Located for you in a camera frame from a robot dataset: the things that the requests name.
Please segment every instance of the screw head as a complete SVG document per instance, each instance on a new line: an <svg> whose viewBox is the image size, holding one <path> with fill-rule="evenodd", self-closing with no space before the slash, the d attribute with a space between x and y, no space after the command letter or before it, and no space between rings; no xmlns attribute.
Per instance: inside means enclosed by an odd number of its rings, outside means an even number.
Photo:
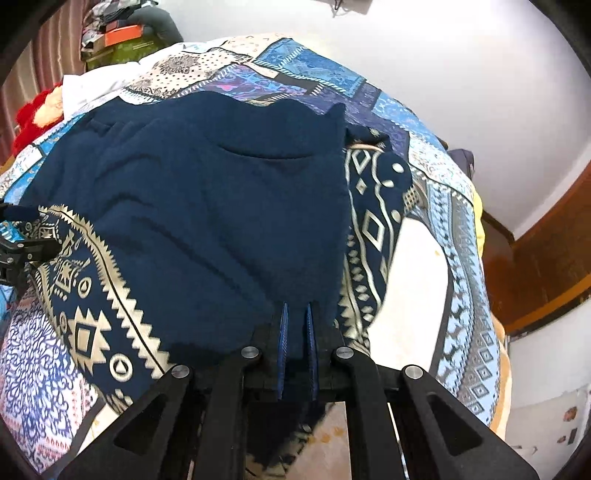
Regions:
<svg viewBox="0 0 591 480"><path fill-rule="evenodd" d="M353 356L353 349L349 348L348 346L340 346L336 349L336 356L342 358L343 360L347 360Z"/></svg>
<svg viewBox="0 0 591 480"><path fill-rule="evenodd" d="M244 358L256 358L259 354L259 350L257 347L255 346L246 346L242 349L242 351L240 352L240 354L244 357Z"/></svg>
<svg viewBox="0 0 591 480"><path fill-rule="evenodd" d="M406 373L408 378L418 380L423 376L423 369L421 367L417 367L416 365L409 365L404 369L404 373Z"/></svg>
<svg viewBox="0 0 591 480"><path fill-rule="evenodd" d="M189 374L189 368L186 365L177 365L173 368L174 378L185 378Z"/></svg>

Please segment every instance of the yellow fabric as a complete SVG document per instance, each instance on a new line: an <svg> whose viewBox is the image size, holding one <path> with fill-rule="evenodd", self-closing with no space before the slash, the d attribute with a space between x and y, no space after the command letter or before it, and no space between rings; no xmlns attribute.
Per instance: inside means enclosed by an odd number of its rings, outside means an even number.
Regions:
<svg viewBox="0 0 591 480"><path fill-rule="evenodd" d="M476 191L476 187L472 183L472 195L474 197L474 221L476 223L476 244L478 246L478 256L482 258L482 252L484 250L484 227L482 226L482 222L480 221L482 218L482 199L478 192Z"/></svg>
<svg viewBox="0 0 591 480"><path fill-rule="evenodd" d="M499 350L501 355L501 377L499 379L499 401L496 404L495 414L493 415L491 430L499 437L505 440L505 431L507 428L507 421L509 420L509 412L511 410L511 389L513 386L513 379L511 376L511 363L509 362L509 355L504 347L505 329L499 320L491 312L492 323L495 327L495 333L499 339Z"/></svg>

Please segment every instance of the striped curtain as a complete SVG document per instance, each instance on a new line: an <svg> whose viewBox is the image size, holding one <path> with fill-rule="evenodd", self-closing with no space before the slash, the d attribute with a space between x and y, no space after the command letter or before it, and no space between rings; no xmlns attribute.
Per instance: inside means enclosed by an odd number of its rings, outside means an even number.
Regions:
<svg viewBox="0 0 591 480"><path fill-rule="evenodd" d="M15 115L65 74L81 74L82 21L97 0L67 0L39 29L0 88L0 164L10 155L15 137Z"/></svg>

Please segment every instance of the red fabric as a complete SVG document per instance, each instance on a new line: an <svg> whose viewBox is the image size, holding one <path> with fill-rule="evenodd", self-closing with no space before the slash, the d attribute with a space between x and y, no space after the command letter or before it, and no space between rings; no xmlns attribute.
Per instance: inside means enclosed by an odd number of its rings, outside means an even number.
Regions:
<svg viewBox="0 0 591 480"><path fill-rule="evenodd" d="M14 141L12 142L12 155L15 157L20 153L20 151L25 148L27 145L33 143L33 140L43 135L43 133L47 132L51 127L57 125L64 119L62 115L53 123L46 125L44 127L39 127L35 123L33 123L33 119L35 118L35 113L39 110L39 107L45 103L45 99L47 95L53 92L55 87L59 87L60 83L57 83L53 86L51 90L43 90L39 95L37 95L32 102L27 103L17 112L16 121L19 125L20 132L15 137Z"/></svg>

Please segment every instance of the white sheet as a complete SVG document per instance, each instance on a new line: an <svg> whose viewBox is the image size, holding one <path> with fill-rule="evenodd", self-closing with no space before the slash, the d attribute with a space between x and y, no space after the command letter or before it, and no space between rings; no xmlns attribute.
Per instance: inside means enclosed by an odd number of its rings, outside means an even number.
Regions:
<svg viewBox="0 0 591 480"><path fill-rule="evenodd" d="M447 261L441 246L425 225L405 218L382 309L368 328L375 363L398 370L414 364L429 370L447 282Z"/></svg>

